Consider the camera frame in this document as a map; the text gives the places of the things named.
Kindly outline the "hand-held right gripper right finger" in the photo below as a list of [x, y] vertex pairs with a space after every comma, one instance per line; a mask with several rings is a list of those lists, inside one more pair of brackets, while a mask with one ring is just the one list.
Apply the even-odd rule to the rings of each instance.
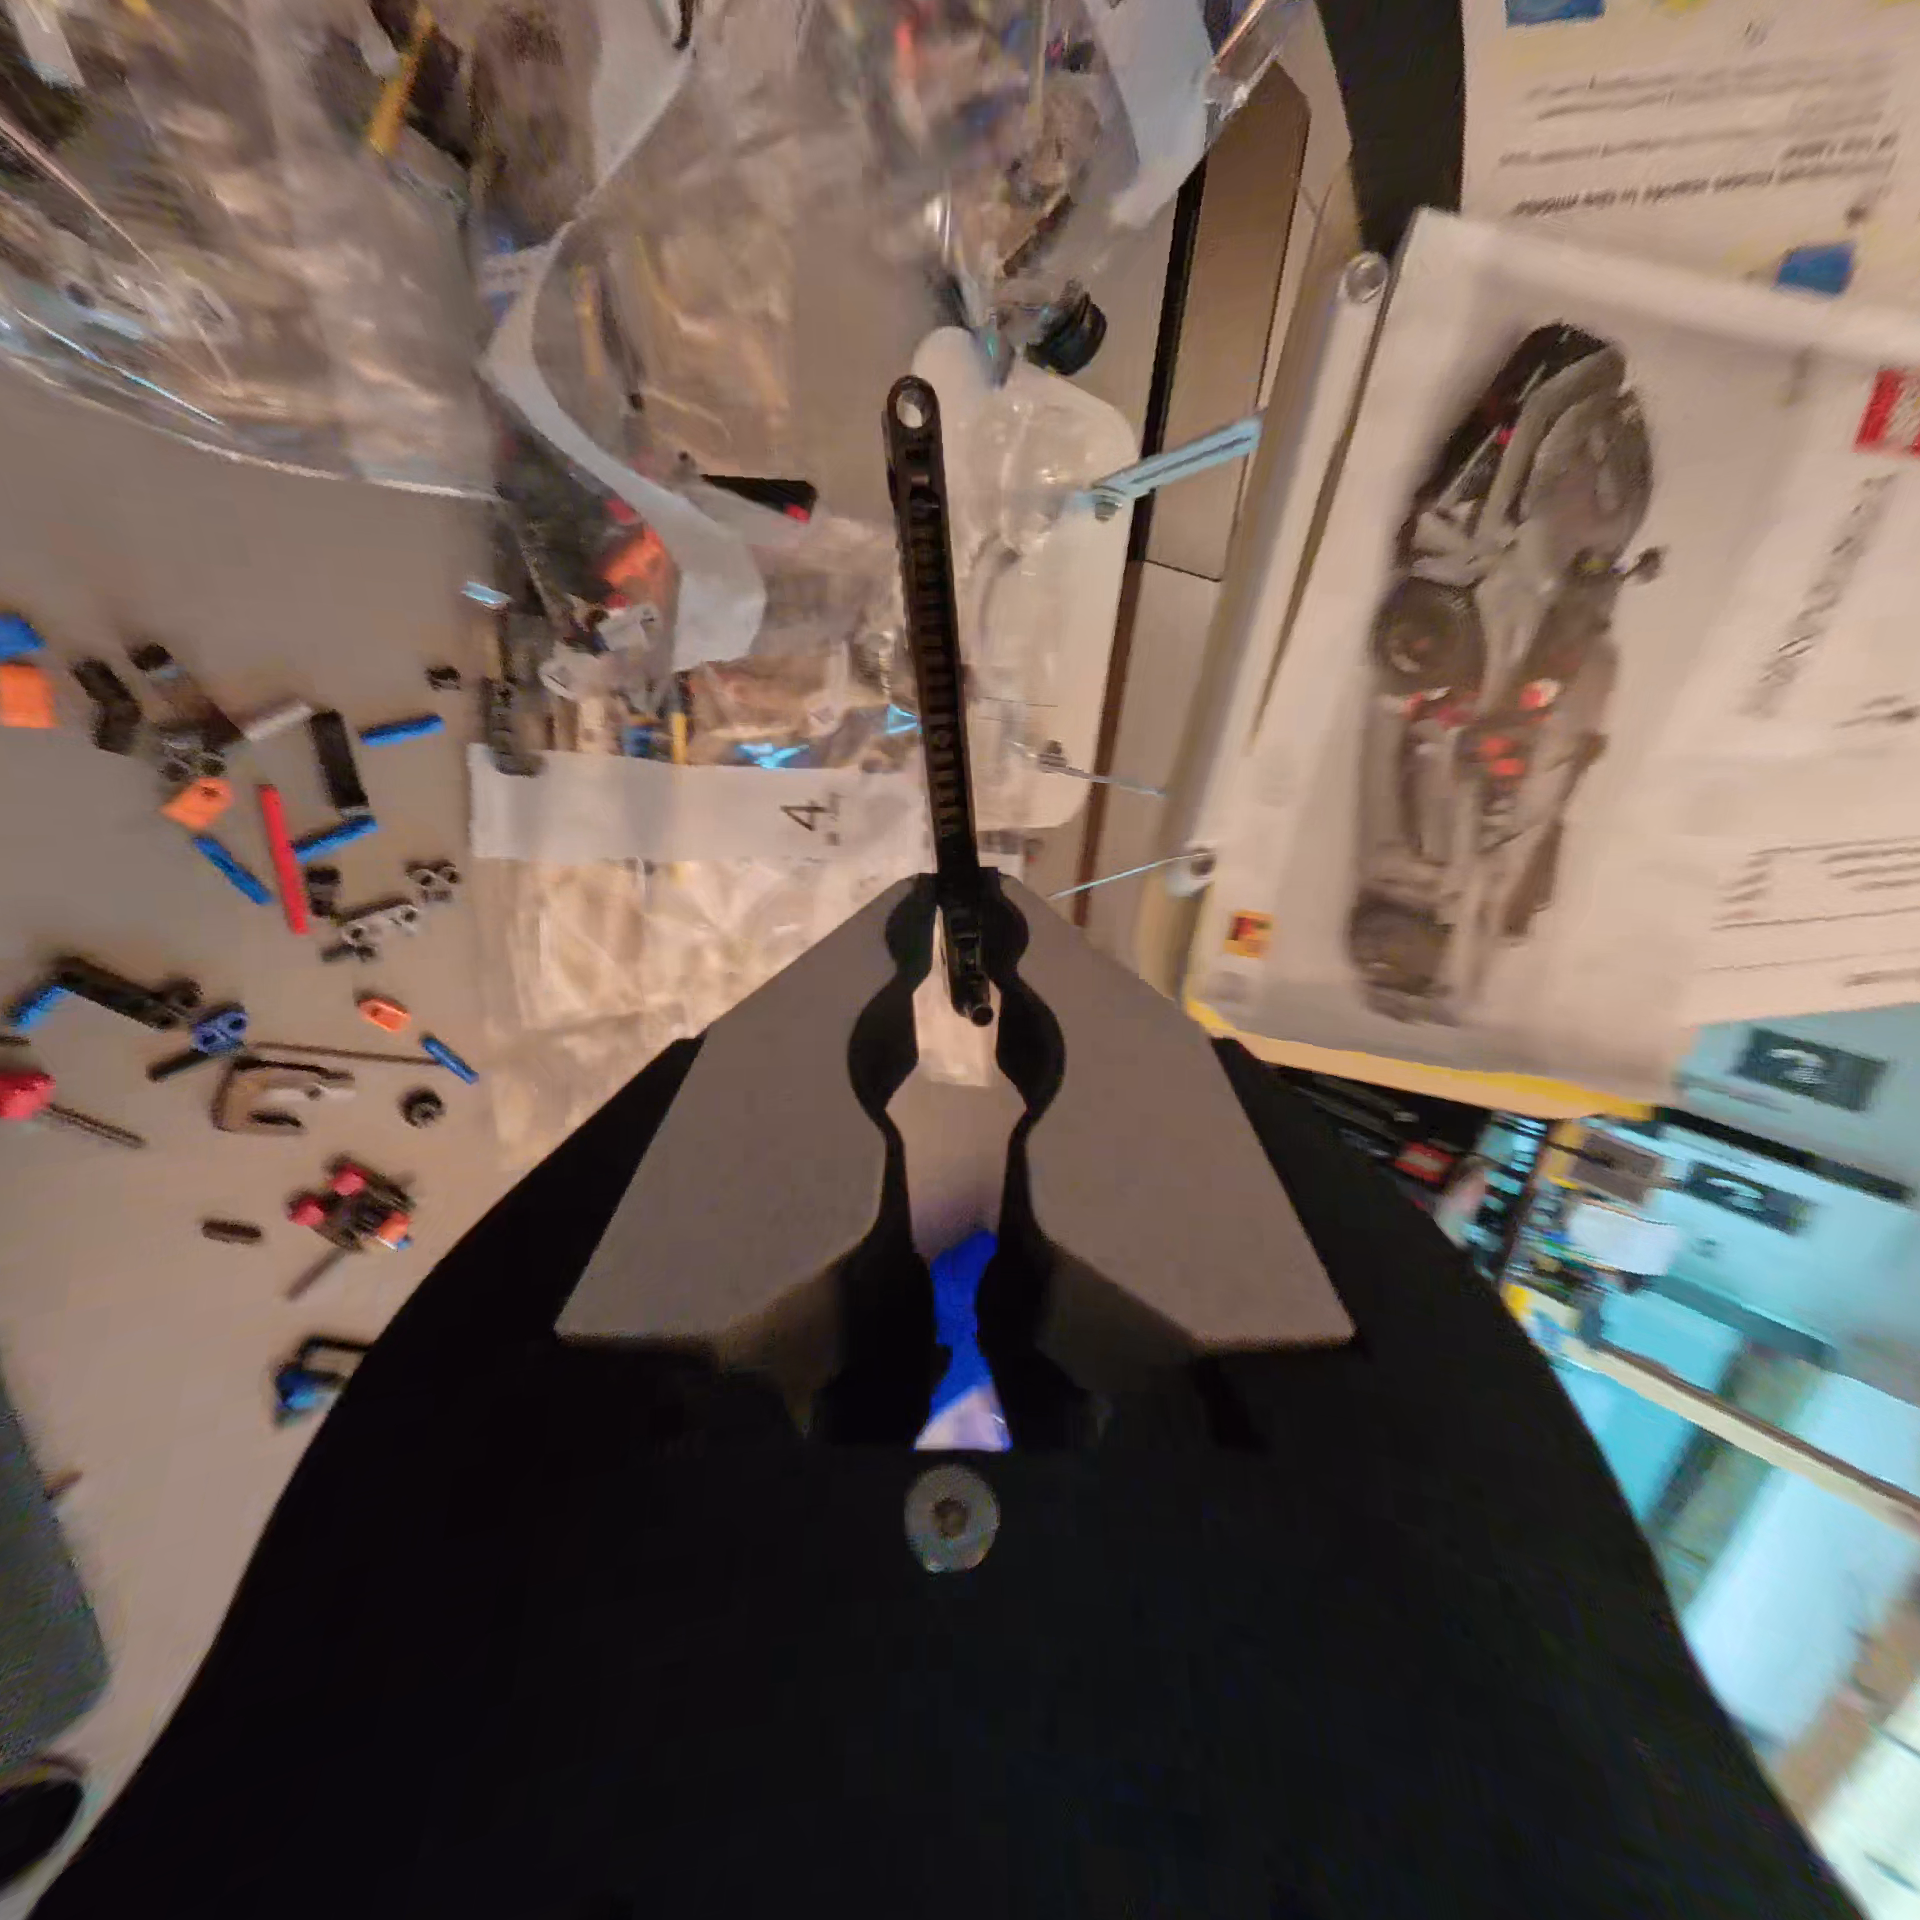
[[1198, 1364], [1352, 1344], [1202, 1028], [1016, 881], [982, 881], [979, 959], [1018, 1097], [975, 1296], [1010, 1440], [1089, 1444]]

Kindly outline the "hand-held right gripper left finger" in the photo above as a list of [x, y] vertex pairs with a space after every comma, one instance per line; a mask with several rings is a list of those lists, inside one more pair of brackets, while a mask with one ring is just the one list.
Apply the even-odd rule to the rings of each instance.
[[935, 905], [933, 879], [890, 885], [705, 1028], [565, 1341], [760, 1377], [832, 1442], [921, 1435], [942, 1339], [890, 1103], [919, 1066]]

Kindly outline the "black lego gear rack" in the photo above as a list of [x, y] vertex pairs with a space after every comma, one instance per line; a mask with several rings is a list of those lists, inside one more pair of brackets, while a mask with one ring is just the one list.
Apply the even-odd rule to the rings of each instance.
[[951, 1008], [979, 1028], [991, 1024], [990, 887], [975, 849], [944, 426], [939, 399], [923, 378], [903, 376], [887, 394], [882, 448], [895, 524], [903, 633], [919, 700], [930, 873], [944, 935], [945, 989]]

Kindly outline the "dark lego set box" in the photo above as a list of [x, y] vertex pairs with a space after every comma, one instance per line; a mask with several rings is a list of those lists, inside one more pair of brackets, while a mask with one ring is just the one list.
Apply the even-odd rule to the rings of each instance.
[[1278, 1067], [1274, 1075], [1425, 1215], [1439, 1208], [1495, 1119], [1459, 1099], [1379, 1088], [1329, 1073]]

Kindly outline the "red and black lego assembly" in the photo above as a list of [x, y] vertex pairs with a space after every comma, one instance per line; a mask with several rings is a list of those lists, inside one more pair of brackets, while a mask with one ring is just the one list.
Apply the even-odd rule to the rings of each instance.
[[407, 1184], [341, 1156], [327, 1164], [320, 1184], [293, 1195], [285, 1218], [349, 1255], [402, 1253], [413, 1241], [415, 1200]]

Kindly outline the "black and grey lego block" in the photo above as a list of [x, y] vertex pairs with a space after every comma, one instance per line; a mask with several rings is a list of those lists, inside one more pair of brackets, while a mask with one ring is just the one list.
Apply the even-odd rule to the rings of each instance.
[[242, 1056], [225, 1067], [208, 1119], [223, 1136], [302, 1136], [314, 1108], [354, 1092], [345, 1067]]

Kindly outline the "red lego axle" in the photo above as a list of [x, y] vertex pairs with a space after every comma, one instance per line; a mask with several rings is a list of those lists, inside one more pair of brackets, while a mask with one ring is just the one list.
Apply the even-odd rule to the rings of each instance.
[[280, 791], [271, 781], [256, 785], [256, 809], [271, 861], [278, 913], [288, 931], [303, 940], [311, 931], [303, 868], [285, 819]]

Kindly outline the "black angled lego beam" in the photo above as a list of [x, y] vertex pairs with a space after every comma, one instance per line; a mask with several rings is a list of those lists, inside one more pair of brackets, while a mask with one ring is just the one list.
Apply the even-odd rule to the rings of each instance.
[[50, 980], [64, 995], [98, 1007], [151, 1033], [184, 1032], [202, 1007], [200, 986], [189, 976], [146, 986], [81, 956], [56, 959], [50, 969]]

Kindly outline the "lego instruction booklet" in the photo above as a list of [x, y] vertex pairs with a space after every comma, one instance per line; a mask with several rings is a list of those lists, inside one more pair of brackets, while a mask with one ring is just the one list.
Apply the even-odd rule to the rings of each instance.
[[1185, 1011], [1627, 1111], [1914, 1000], [1914, 312], [1419, 212]]

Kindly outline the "black angled lego connector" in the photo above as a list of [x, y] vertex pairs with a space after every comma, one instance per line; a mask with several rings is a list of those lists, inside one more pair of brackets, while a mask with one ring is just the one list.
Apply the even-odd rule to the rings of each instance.
[[133, 689], [95, 657], [70, 664], [70, 676], [87, 697], [91, 745], [112, 757], [136, 757], [146, 715]]

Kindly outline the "white rod with ball end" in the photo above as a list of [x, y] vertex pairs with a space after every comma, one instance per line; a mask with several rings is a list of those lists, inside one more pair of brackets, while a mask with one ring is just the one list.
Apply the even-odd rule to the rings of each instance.
[[1127, 866], [1127, 868], [1103, 872], [1103, 873], [1099, 873], [1089, 881], [1071, 882], [1066, 887], [1059, 887], [1059, 890], [1050, 892], [1046, 896], [1046, 901], [1062, 904], [1062, 901], [1070, 901], [1070, 898], [1083, 898], [1083, 896], [1089, 896], [1089, 895], [1102, 892], [1105, 887], [1112, 887], [1112, 885], [1120, 885], [1120, 882], [1127, 882], [1127, 881], [1137, 881], [1137, 879], [1144, 879], [1144, 875], [1152, 875], [1152, 873], [1170, 873], [1176, 881], [1176, 885], [1174, 885], [1176, 895], [1185, 887], [1185, 882], [1191, 882], [1191, 887], [1187, 887], [1187, 892], [1191, 892], [1192, 887], [1203, 887], [1211, 881], [1214, 864], [1215, 864], [1215, 857], [1214, 857], [1211, 849], [1183, 849], [1176, 856], [1161, 856], [1161, 857], [1137, 861], [1137, 864]]

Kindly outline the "light blue slotted bar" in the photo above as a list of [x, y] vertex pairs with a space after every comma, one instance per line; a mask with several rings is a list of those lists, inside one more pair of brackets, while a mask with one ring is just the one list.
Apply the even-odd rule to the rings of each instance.
[[1262, 413], [1243, 417], [1174, 448], [1107, 472], [1083, 485], [1074, 501], [1086, 503], [1099, 522], [1111, 522], [1142, 498], [1251, 455], [1262, 433]]
[[1029, 755], [1029, 761], [1045, 778], [1071, 780], [1089, 787], [1107, 787], [1118, 789], [1120, 794], [1130, 794], [1146, 801], [1163, 801], [1167, 794], [1163, 785], [1150, 785], [1130, 776], [1094, 773], [1089, 769], [1080, 769], [1066, 760], [1057, 740], [1046, 740], [1045, 748]]

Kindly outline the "black round knob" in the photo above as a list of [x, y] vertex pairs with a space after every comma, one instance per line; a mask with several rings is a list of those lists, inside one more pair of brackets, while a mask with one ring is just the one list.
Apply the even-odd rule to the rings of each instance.
[[1089, 291], [1070, 282], [1034, 317], [1024, 362], [1056, 378], [1079, 378], [1107, 338], [1107, 315]]

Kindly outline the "black pointed panel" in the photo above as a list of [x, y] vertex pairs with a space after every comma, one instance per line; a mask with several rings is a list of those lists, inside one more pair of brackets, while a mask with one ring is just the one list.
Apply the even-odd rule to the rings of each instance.
[[1457, 210], [1464, 52], [1457, 3], [1321, 3], [1366, 249], [1393, 256], [1422, 209]]

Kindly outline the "white printed paper sheet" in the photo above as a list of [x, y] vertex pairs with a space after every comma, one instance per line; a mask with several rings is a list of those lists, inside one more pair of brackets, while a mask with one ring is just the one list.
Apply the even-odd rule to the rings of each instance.
[[1463, 3], [1488, 225], [1914, 308], [1914, 3]]

